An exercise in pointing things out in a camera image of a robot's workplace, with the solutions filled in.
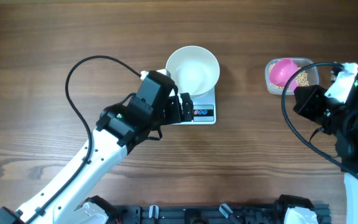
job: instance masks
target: grain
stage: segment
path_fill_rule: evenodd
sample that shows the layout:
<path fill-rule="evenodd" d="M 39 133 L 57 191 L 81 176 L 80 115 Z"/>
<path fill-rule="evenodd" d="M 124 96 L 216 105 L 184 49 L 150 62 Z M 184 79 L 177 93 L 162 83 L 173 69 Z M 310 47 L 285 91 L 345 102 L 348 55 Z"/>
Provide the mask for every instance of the grain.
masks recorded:
<path fill-rule="evenodd" d="M 276 63 L 273 63 L 269 66 L 268 68 L 268 72 L 270 73 L 274 67 Z M 299 86 L 309 86 L 309 81 L 308 81 L 308 74 L 303 71 L 301 72 L 298 76 L 296 76 L 296 79 L 295 81 L 297 82 L 297 84 L 299 84 Z M 282 90 L 284 89 L 284 87 L 279 87 L 279 86 L 276 86 L 272 83 L 272 85 L 275 87 L 275 88 L 278 88 L 279 90 Z"/>

